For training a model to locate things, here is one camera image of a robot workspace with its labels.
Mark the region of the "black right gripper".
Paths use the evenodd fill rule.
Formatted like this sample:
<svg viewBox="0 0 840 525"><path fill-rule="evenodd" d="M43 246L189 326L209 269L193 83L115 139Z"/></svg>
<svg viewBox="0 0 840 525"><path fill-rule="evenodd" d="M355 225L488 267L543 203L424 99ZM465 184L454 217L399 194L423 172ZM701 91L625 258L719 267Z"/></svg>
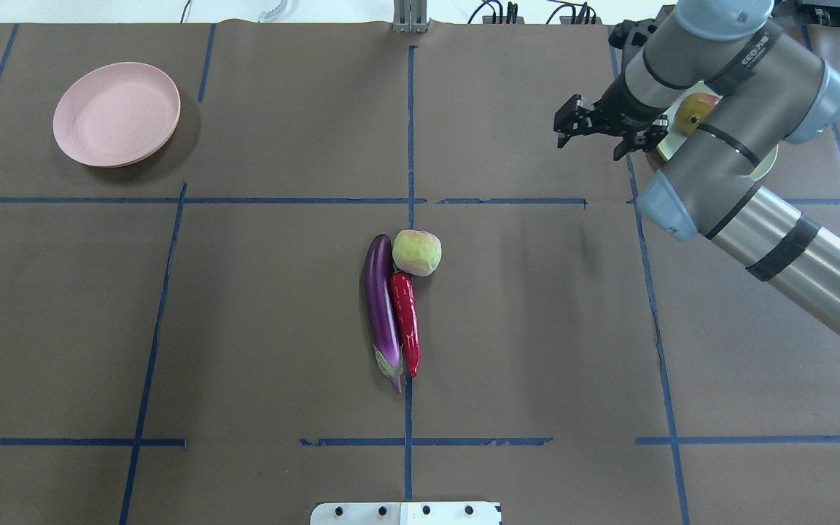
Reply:
<svg viewBox="0 0 840 525"><path fill-rule="evenodd" d="M556 147L563 149L573 137L600 133L620 137L612 160L630 152L653 152L668 134L668 120L657 120L668 106L646 104L630 91L625 77L617 77L594 104L573 94L553 117Z"/></svg>

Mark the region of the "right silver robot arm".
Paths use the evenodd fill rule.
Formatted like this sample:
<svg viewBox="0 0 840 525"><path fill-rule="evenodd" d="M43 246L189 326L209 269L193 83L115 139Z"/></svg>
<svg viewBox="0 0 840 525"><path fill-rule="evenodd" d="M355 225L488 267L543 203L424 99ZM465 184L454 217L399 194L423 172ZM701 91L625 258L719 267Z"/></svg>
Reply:
<svg viewBox="0 0 840 525"><path fill-rule="evenodd" d="M802 144L840 118L840 73L771 19L771 1L680 1L596 103L556 111L558 147L603 133L613 158L649 152L666 111L697 83L720 96L637 196L674 238L706 237L840 335L840 237L751 173L782 141Z"/></svg>

